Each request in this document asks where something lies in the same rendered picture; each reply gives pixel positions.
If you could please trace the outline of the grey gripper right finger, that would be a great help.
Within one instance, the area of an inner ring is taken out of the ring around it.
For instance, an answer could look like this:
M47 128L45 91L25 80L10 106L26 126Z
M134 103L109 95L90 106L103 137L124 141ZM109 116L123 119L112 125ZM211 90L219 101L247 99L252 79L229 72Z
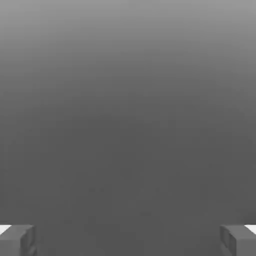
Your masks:
M221 225L222 256L256 256L256 224Z

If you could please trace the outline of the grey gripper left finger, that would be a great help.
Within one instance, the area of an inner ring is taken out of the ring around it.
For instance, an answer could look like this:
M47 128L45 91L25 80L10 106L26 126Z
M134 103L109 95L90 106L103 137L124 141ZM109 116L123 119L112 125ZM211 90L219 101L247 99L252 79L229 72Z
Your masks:
M36 231L31 224L0 224L0 256L38 256Z

